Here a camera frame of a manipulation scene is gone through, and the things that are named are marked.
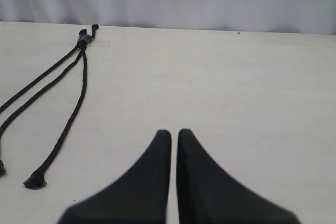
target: white table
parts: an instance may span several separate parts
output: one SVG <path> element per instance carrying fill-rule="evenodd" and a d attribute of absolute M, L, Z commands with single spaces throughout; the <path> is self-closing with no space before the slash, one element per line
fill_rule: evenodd
<path fill-rule="evenodd" d="M 0 103 L 65 55 L 83 27 L 91 33 L 90 26 L 0 23 Z M 336 36 L 101 27 L 87 55 L 87 96 L 46 188 L 22 182 L 63 130 L 82 62 L 4 134 L 0 223 L 55 223 L 67 206 L 122 175 L 161 128 L 173 136 L 168 223 L 178 223 L 183 127 L 237 180 L 302 223 L 336 223 Z"/>

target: black triangular object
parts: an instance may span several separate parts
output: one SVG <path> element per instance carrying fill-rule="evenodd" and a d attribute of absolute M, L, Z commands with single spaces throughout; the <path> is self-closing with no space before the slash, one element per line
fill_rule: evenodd
<path fill-rule="evenodd" d="M 164 224 L 171 135 L 159 130 L 138 161 L 116 182 L 67 209 L 59 224 Z"/>
<path fill-rule="evenodd" d="M 191 130 L 180 131 L 177 198 L 180 224 L 299 224 L 296 216 L 234 180 Z"/>

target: white tabletop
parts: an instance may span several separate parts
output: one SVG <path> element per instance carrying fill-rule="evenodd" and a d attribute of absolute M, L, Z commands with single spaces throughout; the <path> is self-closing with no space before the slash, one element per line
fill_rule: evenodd
<path fill-rule="evenodd" d="M 75 44 L 78 25 L 0 23 L 0 103 Z M 177 133 L 191 128 L 241 183 L 304 224 L 336 223 L 336 36 L 101 27 L 88 92 L 48 186 L 22 182 L 54 146 L 80 94 L 82 62 L 5 132 L 0 223 L 55 223 L 173 136 L 168 223 L 178 223 Z M 62 71 L 39 83 L 2 115 Z"/>

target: black rope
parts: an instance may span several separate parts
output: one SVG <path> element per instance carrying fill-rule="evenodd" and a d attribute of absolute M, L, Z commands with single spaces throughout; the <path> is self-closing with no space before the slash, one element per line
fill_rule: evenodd
<path fill-rule="evenodd" d="M 33 97 L 31 97 L 24 105 L 22 105 L 18 110 L 16 110 L 12 115 L 9 116 L 9 118 L 0 126 L 0 175 L 4 174 L 6 172 L 4 168 L 4 164 L 1 160 L 1 137 L 5 130 L 9 127 L 9 125 L 21 114 L 23 113 L 30 105 L 32 105 L 39 97 L 41 97 L 45 92 L 47 92 L 49 89 L 54 87 L 57 83 L 59 83 L 63 77 L 79 62 L 80 58 L 83 58 L 84 62 L 84 68 L 83 68 L 83 85 L 81 94 L 79 97 L 79 100 L 77 102 L 77 105 L 68 120 L 63 132 L 61 133 L 61 136 L 59 137 L 54 149 L 51 151 L 47 159 L 42 163 L 42 165 L 36 169 L 32 175 L 24 182 L 24 185 L 29 189 L 38 189 L 41 187 L 44 187 L 46 185 L 45 179 L 44 179 L 44 173 L 49 168 L 49 166 L 52 164 L 52 162 L 55 160 L 57 154 L 59 153 L 69 131 L 70 128 L 75 121 L 75 118 L 80 110 L 80 107 L 84 101 L 86 89 L 87 89 L 87 71 L 88 71 L 88 65 L 87 65 L 87 57 L 86 57 L 86 45 L 91 43 L 93 39 L 96 36 L 96 30 L 99 28 L 98 25 L 92 26 L 92 36 L 88 35 L 86 32 L 86 29 L 83 29 L 79 33 L 79 40 L 77 42 L 76 47 L 66 56 L 64 56 L 62 59 L 60 59 L 56 64 L 54 64 L 52 67 L 50 67 L 48 70 L 46 70 L 43 74 L 41 74 L 38 78 L 36 78 L 33 82 L 31 82 L 28 86 L 24 87 L 20 92 L 18 92 L 16 95 L 14 95 L 9 101 L 7 101 L 3 106 L 1 106 L 1 109 L 5 110 L 8 106 L 10 106 L 13 102 L 15 102 L 20 96 L 22 96 L 24 93 L 26 93 L 31 87 L 33 87 L 36 83 L 38 83 L 41 79 L 43 79 L 45 76 L 47 76 L 49 73 L 51 73 L 53 70 L 55 70 L 59 65 L 61 65 L 66 59 L 68 59 L 78 48 L 80 48 L 80 52 L 78 53 L 78 56 L 76 57 L 75 61 L 72 62 L 55 80 L 53 80 L 51 83 L 47 84 L 45 87 L 43 87 L 40 91 L 38 91 Z"/>

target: drawstring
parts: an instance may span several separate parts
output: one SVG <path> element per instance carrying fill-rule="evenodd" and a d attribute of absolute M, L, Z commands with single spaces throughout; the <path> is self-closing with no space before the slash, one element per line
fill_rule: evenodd
<path fill-rule="evenodd" d="M 11 99 L 9 99 L 4 105 L 0 107 L 0 113 L 1 113 L 8 106 L 10 106 L 13 102 L 15 102 L 19 97 L 21 97 L 24 93 L 26 93 L 30 88 L 32 88 L 35 84 L 37 84 L 40 80 L 42 80 L 45 76 L 47 76 L 49 73 L 55 70 L 58 66 L 60 66 L 65 60 L 70 58 L 71 55 L 73 55 L 77 49 L 80 49 L 80 52 L 78 53 L 74 62 L 72 62 L 55 80 L 47 84 L 44 88 L 42 88 L 34 96 L 32 96 L 25 104 L 23 104 L 19 109 L 17 109 L 12 115 L 10 115 L 9 118 L 0 126 L 0 175 L 6 173 L 4 164 L 1 160 L 1 137 L 3 133 L 5 132 L 5 130 L 21 113 L 23 113 L 30 105 L 32 105 L 40 96 L 42 96 L 45 92 L 47 92 L 57 83 L 59 83 L 63 79 L 63 77 L 79 62 L 80 58 L 83 58 L 83 62 L 84 62 L 83 84 L 82 84 L 82 90 L 81 90 L 81 94 L 77 102 L 77 105 L 70 119 L 68 120 L 61 136 L 59 137 L 54 149 L 51 151 L 51 153 L 49 154 L 47 159 L 43 162 L 43 164 L 37 170 L 35 170 L 32 173 L 32 175 L 24 182 L 24 185 L 29 189 L 38 189 L 38 188 L 46 186 L 46 182 L 44 179 L 44 173 L 46 172 L 46 170 L 49 168 L 49 166 L 52 164 L 57 154 L 59 153 L 70 131 L 70 128 L 73 122 L 75 121 L 75 118 L 80 110 L 80 107 L 84 101 L 84 97 L 85 97 L 86 89 L 87 89 L 87 71 L 88 71 L 88 64 L 87 64 L 87 57 L 86 57 L 85 50 L 87 48 L 87 45 L 90 44 L 95 38 L 96 30 L 98 28 L 99 26 L 97 24 L 92 25 L 92 36 L 87 34 L 86 29 L 81 30 L 79 33 L 79 39 L 78 39 L 77 45 L 72 49 L 70 53 L 65 55 L 56 64 L 54 64 L 52 67 L 46 70 L 43 74 L 41 74 L 38 78 L 36 78 L 29 85 L 24 87 L 21 91 L 19 91 L 16 95 L 14 95 Z"/>

